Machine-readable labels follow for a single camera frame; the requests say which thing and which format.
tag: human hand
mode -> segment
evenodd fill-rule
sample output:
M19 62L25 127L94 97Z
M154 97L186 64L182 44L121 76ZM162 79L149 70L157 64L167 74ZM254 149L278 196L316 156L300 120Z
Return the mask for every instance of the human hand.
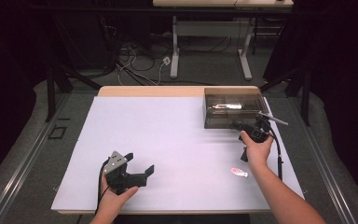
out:
M98 212L91 223L111 224L117 217L124 203L138 191L138 187L132 187L127 189L124 193L116 195L114 191L108 188L105 175L102 176L101 181L101 192L104 192L105 190L106 192L103 193Z
M248 133L241 131L242 142L246 145L249 168L267 166L267 158L271 149L273 137L269 136L263 143L256 143L249 137Z

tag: desk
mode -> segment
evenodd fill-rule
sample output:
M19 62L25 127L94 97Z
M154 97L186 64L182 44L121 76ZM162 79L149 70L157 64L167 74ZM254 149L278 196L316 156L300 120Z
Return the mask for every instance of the desk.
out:
M239 133L203 128L204 88L102 87L51 209L62 214L92 214L101 165L116 150L123 155L134 153L130 174L155 164L147 187L140 188L121 214L269 211L252 174L241 177L230 172L232 167L249 172L247 163L240 160L243 144L238 141ZM271 126L281 139L276 124L271 122ZM282 139L280 144L283 182L304 197ZM268 164L277 173L275 144Z
M155 7L250 7L250 8L277 8L291 9L291 0L153 0ZM173 53L171 63L171 78L178 76L179 48L177 37L180 35L193 36L238 36L244 31L243 46L238 50L241 68L246 80L252 80L252 73L246 59L246 53L252 36L251 20L249 21L178 21L172 19Z

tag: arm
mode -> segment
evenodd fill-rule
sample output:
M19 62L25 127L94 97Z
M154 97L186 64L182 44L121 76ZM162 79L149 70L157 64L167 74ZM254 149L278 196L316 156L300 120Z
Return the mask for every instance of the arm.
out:
M255 143L246 132L241 132L247 146L248 164L258 186L279 223L325 223L318 212L289 189L268 167L267 158L273 138Z
M101 192L107 189L106 178L103 175L101 182ZM92 224L111 224L117 217L121 210L121 207L126 201L129 200L136 192L138 187L133 187L126 190L120 195L116 195L111 189L108 189L101 198L99 209L94 219L91 221Z

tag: hand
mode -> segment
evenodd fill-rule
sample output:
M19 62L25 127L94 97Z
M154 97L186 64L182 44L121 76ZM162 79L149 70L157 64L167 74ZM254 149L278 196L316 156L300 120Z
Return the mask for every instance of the hand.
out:
M248 156L249 168L252 169L260 165L267 166L267 158L274 138L269 136L265 142L256 143L245 131L241 131L241 138L247 146L246 155Z
M105 175L102 177L101 192L108 188ZM95 218L91 223L112 223L121 210L121 207L128 201L136 192L138 187L127 189L124 193L116 195L110 188L104 193L101 198L99 209Z

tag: gray floor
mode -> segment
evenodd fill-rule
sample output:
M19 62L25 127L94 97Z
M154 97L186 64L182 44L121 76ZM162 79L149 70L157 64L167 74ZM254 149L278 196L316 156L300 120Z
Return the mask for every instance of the gray floor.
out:
M221 40L222 38L195 37L181 41L183 46L186 45L183 49L208 50ZM275 39L261 37L256 55L248 54L254 76L252 81L246 81L242 77L236 54L237 43L237 39L232 38L229 48L222 52L181 51L179 78L171 80L169 66L163 66L161 74L164 82L161 84L263 85L262 75ZM162 56L156 59L156 65L152 69L138 73L148 78L158 79L158 69L162 58L171 56L169 51L166 54L160 54L160 52L165 52L164 50L164 47L154 46L149 53ZM148 67L151 61L148 61L149 59L143 56L141 51L136 52L139 57L133 65L136 68ZM120 85L117 70L108 76L94 80L101 85ZM138 85L124 73L121 73L120 81L124 85ZM55 197L54 189L62 180L67 162L90 109L92 98L97 93L77 80L72 80L72 83L76 87L73 93L58 92L60 109L50 123L44 122L47 115L46 82L34 88L37 101L33 115L0 166L0 223L76 223L77 216L60 215L50 210ZM268 98L274 116L290 123L288 127L280 126L279 128L298 181L305 192L306 200L322 214L328 223L358 223L358 187L335 153L323 111L323 102L316 96L311 96L311 126L305 127L298 115L298 100L285 97L283 93L285 86L286 84L282 83L268 90L264 95ZM66 127L63 139L48 139L48 134L54 125ZM318 159L315 159L313 152L315 148L322 152L324 159L322 169L318 166ZM329 186L331 181L329 182L324 177L326 170L333 174L336 187ZM12 183L17 183L16 180L20 182L18 187L14 188ZM88 223L91 218L92 216L85 216L81 223ZM252 223L276 222L270 213L251 214L251 220Z

